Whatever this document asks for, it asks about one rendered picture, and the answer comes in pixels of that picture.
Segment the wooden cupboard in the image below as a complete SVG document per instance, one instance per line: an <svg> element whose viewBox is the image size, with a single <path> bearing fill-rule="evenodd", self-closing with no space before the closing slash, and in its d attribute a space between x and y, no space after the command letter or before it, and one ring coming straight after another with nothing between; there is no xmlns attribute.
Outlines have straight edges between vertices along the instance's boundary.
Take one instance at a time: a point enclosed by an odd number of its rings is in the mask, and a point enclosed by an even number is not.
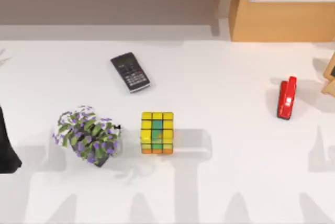
<svg viewBox="0 0 335 224"><path fill-rule="evenodd" d="M249 3L231 0L231 40L235 42L331 42L335 3Z"/></svg>

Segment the black calculator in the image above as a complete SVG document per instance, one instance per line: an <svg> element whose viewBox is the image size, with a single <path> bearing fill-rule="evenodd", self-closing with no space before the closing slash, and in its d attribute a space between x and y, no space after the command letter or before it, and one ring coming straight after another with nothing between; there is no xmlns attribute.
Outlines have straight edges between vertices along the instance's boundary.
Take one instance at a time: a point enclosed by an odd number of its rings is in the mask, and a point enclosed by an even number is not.
<svg viewBox="0 0 335 224"><path fill-rule="evenodd" d="M110 59L130 93L140 91L151 85L150 80L132 52Z"/></svg>

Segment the wooden framed blackboard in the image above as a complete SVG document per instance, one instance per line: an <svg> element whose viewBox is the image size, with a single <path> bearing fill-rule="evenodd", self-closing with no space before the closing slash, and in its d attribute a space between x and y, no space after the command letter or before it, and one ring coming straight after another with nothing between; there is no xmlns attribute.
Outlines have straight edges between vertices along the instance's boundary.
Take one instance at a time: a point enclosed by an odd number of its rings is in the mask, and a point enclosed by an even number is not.
<svg viewBox="0 0 335 224"><path fill-rule="evenodd" d="M328 62L328 65L323 73L323 77L328 81L328 83L323 87L321 92L335 98L335 53Z"/></svg>

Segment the yellow and green puzzle cube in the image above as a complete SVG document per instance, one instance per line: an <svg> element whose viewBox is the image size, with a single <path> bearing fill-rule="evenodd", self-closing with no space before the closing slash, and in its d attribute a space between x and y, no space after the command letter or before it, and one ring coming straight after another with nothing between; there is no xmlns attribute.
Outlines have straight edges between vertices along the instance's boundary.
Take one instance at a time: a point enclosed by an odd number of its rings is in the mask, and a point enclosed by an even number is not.
<svg viewBox="0 0 335 224"><path fill-rule="evenodd" d="M144 111L141 116L142 154L172 154L174 114L169 111Z"/></svg>

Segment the purple flower potted plant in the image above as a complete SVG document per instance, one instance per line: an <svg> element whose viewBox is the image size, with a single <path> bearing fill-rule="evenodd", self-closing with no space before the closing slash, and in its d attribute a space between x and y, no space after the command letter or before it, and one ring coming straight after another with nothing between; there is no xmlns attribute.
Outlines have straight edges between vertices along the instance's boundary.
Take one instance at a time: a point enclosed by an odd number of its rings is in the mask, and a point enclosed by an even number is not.
<svg viewBox="0 0 335 224"><path fill-rule="evenodd" d="M77 157L102 167L121 152L120 124L108 117L100 117L92 106L81 105L62 113L52 138L55 144L71 147Z"/></svg>

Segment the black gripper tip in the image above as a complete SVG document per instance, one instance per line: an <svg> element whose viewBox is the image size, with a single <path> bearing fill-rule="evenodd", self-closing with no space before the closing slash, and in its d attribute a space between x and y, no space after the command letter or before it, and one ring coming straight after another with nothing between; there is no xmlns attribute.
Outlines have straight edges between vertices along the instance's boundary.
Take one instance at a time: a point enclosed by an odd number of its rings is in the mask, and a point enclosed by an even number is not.
<svg viewBox="0 0 335 224"><path fill-rule="evenodd" d="M5 119L0 106L0 174L12 174L22 166L22 161L14 151L5 125Z"/></svg>

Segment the red stapler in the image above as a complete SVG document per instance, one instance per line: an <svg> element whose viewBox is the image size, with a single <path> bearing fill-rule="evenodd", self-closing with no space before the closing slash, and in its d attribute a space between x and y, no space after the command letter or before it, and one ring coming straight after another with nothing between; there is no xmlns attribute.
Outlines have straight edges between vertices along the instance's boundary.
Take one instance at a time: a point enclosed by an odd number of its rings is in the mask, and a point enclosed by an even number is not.
<svg viewBox="0 0 335 224"><path fill-rule="evenodd" d="M277 105L277 117L290 120L297 89L297 77L290 76L288 80L281 81Z"/></svg>

